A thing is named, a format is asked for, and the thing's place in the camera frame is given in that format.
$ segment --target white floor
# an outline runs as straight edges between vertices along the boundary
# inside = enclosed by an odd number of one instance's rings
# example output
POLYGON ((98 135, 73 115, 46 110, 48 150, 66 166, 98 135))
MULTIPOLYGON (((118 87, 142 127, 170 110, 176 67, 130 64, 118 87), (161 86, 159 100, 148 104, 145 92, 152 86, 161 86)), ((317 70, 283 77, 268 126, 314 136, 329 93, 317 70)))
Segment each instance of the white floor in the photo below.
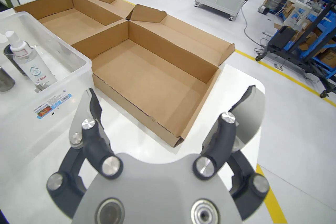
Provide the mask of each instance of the white floor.
MULTIPOLYGON (((32 0, 19 0, 21 3, 32 0)), ((128 0, 165 10, 206 32, 235 43, 236 49, 255 56, 258 45, 244 35, 245 21, 240 13, 230 22, 221 12, 194 7, 194 0, 128 0)), ((257 42, 262 32, 274 33, 272 15, 257 8, 264 0, 249 0, 244 6, 247 33, 257 42)), ((268 58, 264 62, 273 66, 268 58)), ((269 179, 288 223, 336 223, 336 108, 289 79, 242 55, 234 53, 228 64, 260 80, 266 88, 264 119, 258 163, 269 179)), ((284 65, 284 73, 318 92, 321 83, 303 78, 299 70, 284 65)), ((263 205, 246 223, 273 223, 263 205)))

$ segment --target barcode sticker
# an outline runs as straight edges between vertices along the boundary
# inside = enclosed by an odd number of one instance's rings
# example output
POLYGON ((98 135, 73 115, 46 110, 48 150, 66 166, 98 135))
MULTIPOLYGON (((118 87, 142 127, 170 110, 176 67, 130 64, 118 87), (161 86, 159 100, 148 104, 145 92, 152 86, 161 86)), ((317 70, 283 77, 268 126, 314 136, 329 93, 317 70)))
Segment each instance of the barcode sticker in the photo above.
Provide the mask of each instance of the barcode sticker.
POLYGON ((58 95, 54 95, 46 103, 40 105, 37 109, 35 109, 34 112, 37 114, 37 118, 42 119, 49 112, 51 112, 52 110, 57 108, 59 105, 64 103, 66 100, 68 100, 69 98, 72 97, 71 94, 66 94, 65 92, 66 92, 66 90, 63 90, 62 93, 60 93, 58 95))
POLYGON ((61 102, 64 102, 68 98, 69 98, 69 95, 66 95, 64 98, 61 99, 61 102))

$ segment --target yellow floor line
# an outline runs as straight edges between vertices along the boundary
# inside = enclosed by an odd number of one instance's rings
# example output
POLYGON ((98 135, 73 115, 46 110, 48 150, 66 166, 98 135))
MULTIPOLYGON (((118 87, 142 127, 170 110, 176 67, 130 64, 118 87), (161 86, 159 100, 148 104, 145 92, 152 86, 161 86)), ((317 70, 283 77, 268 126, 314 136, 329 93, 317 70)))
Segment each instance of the yellow floor line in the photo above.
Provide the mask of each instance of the yellow floor line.
MULTIPOLYGON (((123 1, 128 2, 128 3, 132 4, 132 5, 135 5, 132 2, 129 2, 129 1, 126 1, 126 0, 123 0, 123 1)), ((254 57, 252 57, 252 56, 250 56, 250 55, 248 55, 248 54, 246 54, 246 53, 244 53, 242 51, 236 50, 235 52, 238 53, 238 54, 240 54, 240 55, 242 55, 242 56, 244 56, 244 57, 246 57, 246 58, 248 58, 248 59, 251 59, 251 60, 255 61, 254 57)), ((262 61, 259 61, 259 62, 256 62, 256 63, 261 64, 262 66, 264 66, 264 67, 272 70, 273 72, 275 72, 275 73, 277 73, 277 74, 279 74, 279 75, 281 75, 281 76, 289 79, 290 81, 296 83, 297 85, 303 87, 304 89, 308 90, 309 92, 313 93, 314 95, 319 96, 319 93, 317 91, 315 91, 314 89, 310 88, 309 86, 303 84, 302 82, 300 82, 300 81, 292 78, 291 76, 289 76, 289 75, 287 75, 285 73, 282 73, 280 70, 278 70, 278 69, 276 69, 276 68, 274 68, 274 67, 272 67, 272 66, 270 66, 270 65, 268 65, 268 64, 266 64, 266 63, 264 63, 262 61)), ((323 100, 326 101, 327 103, 331 104, 332 106, 336 107, 336 104, 333 101, 331 101, 331 100, 329 100, 327 98, 325 98, 323 100)))
MULTIPOLYGON (((265 176, 259 164, 257 164, 256 172, 265 176)), ((265 205, 270 213, 270 216, 274 224, 287 224, 287 220, 284 216, 284 213, 282 212, 282 209, 278 201, 276 200, 273 190, 271 188, 265 198, 265 205)))

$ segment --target silver screw cap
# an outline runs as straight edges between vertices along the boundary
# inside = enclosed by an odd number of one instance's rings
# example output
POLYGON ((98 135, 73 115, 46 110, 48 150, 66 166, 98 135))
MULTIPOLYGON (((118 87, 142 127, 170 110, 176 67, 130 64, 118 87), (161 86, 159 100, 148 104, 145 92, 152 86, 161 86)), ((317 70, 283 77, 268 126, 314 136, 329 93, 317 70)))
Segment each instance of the silver screw cap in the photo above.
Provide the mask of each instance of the silver screw cap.
POLYGON ((47 181, 47 188, 49 190, 58 189, 63 183, 63 176, 60 173, 52 174, 47 181))
POLYGON ((93 118, 87 118, 82 122, 83 129, 91 129, 96 124, 96 120, 93 118))
POLYGON ((212 161, 207 157, 199 157, 196 162, 196 169, 203 177, 211 177, 215 173, 212 161))
POLYGON ((78 132, 72 136, 70 141, 73 145, 78 145, 82 142, 82 140, 83 140, 82 132, 78 132))
POLYGON ((225 111, 222 113, 221 117, 226 123, 235 123, 235 116, 231 112, 225 111))
POLYGON ((270 189, 269 181, 262 175, 253 178, 253 185, 261 193, 266 193, 270 189))
POLYGON ((120 168, 120 161, 117 157, 108 157, 102 163, 102 172, 106 176, 115 175, 120 168))

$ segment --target caster wheel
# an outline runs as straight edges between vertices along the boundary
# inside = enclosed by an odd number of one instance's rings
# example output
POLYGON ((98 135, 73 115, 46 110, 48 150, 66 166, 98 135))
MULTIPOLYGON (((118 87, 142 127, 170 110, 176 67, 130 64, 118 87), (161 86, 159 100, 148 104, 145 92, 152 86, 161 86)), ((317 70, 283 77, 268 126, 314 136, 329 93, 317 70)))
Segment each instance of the caster wheel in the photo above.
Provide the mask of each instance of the caster wheel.
POLYGON ((326 91, 323 91, 320 95, 320 98, 324 99, 326 97, 329 97, 329 95, 326 93, 326 91))

